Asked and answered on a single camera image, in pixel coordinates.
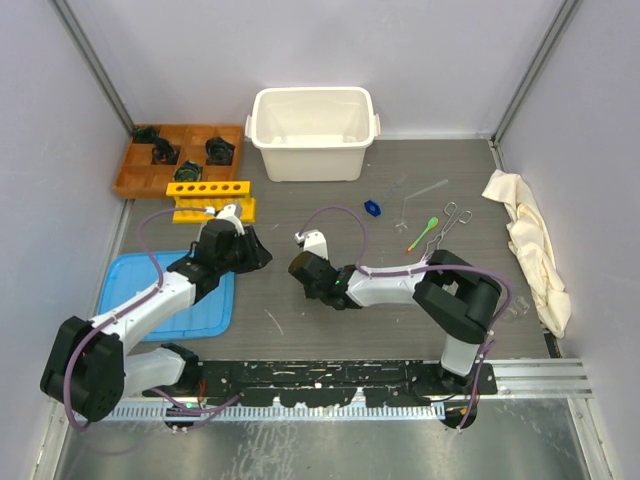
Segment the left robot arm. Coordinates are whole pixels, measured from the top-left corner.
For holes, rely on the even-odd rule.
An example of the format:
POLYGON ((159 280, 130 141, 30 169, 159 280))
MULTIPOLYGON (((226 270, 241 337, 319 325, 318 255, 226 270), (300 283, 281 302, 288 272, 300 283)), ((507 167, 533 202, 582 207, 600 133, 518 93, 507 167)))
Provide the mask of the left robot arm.
POLYGON ((169 317, 213 292, 222 277, 264 268, 272 254, 251 226, 206 223, 188 253, 160 270, 159 278, 120 306, 89 320, 72 316, 55 337, 40 389, 59 401, 70 421, 95 423, 123 398, 168 387, 188 396, 200 386, 197 355, 175 343, 151 352, 132 349, 169 317))

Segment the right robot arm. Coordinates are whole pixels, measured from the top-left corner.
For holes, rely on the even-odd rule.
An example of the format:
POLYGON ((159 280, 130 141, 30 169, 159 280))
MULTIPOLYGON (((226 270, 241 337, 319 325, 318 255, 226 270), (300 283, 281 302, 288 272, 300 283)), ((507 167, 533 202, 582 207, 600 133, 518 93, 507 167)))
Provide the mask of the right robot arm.
POLYGON ((403 268, 335 268, 310 251, 297 255, 288 272, 308 299, 336 310, 375 305, 415 305, 446 333, 438 379, 449 393, 469 391, 473 367, 493 323, 501 285, 447 250, 435 251, 426 264, 403 268))

